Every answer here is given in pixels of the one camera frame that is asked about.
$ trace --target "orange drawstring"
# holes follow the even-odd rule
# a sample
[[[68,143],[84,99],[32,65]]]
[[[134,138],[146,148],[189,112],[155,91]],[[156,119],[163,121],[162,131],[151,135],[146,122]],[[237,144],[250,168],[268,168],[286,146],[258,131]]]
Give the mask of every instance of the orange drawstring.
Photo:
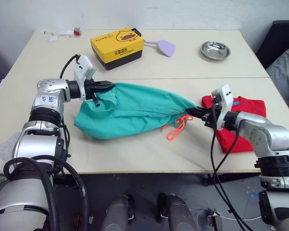
[[[176,130],[172,130],[171,132],[168,133],[167,139],[168,139],[169,141],[174,140],[174,139],[177,137],[177,135],[179,134],[179,132],[182,131],[182,130],[185,128],[185,121],[187,121],[187,120],[193,120],[193,119],[194,119],[194,118],[193,118],[192,116],[190,116],[190,115],[183,115],[183,116],[181,116],[179,119],[177,119],[177,120],[175,121],[175,123],[178,124],[178,123],[181,122],[181,124],[176,128]],[[168,125],[169,125],[169,124],[165,124],[165,125],[162,127],[162,130],[163,130],[165,127],[167,127]]]

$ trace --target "person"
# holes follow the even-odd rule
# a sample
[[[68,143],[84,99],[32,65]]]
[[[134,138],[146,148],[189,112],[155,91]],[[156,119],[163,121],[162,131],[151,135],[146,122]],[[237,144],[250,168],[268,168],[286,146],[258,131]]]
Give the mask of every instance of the person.
[[[279,56],[266,71],[289,107],[289,49]]]

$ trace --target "white wall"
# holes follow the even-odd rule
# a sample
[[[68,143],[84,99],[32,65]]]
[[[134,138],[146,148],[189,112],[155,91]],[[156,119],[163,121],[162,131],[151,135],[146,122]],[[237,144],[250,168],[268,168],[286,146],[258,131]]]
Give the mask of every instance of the white wall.
[[[289,0],[0,0],[0,70],[34,30],[239,29],[257,51],[272,21],[287,19]]]

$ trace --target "black cylinder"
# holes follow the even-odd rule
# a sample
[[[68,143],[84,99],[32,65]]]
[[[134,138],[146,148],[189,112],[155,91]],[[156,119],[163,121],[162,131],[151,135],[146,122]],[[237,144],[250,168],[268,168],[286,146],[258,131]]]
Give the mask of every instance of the black cylinder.
[[[92,94],[95,92],[95,86],[96,82],[94,82],[92,79],[91,80],[85,80],[84,82],[84,87],[85,87],[85,92],[86,92],[86,100],[92,99]]]
[[[289,155],[258,158],[255,164],[267,177],[289,177]]]
[[[77,81],[66,81],[68,88],[69,88],[69,93],[72,99],[77,99],[80,98],[80,89],[78,86]]]
[[[52,165],[48,163],[39,163],[39,164],[50,176],[51,175],[50,170],[52,169]],[[31,165],[23,163],[17,165],[17,167],[11,174],[11,181],[21,179],[40,179],[40,177],[37,171]]]
[[[58,127],[61,124],[61,116],[57,111],[50,109],[48,107],[38,107],[31,111],[29,121],[47,121]]]

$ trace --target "metal bowl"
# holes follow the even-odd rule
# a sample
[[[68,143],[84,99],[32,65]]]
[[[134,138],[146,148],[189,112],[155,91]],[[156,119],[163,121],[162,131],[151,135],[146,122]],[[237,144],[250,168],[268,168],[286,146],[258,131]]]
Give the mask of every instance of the metal bowl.
[[[230,49],[221,42],[207,41],[201,45],[201,52],[204,57],[219,61],[230,55]]]

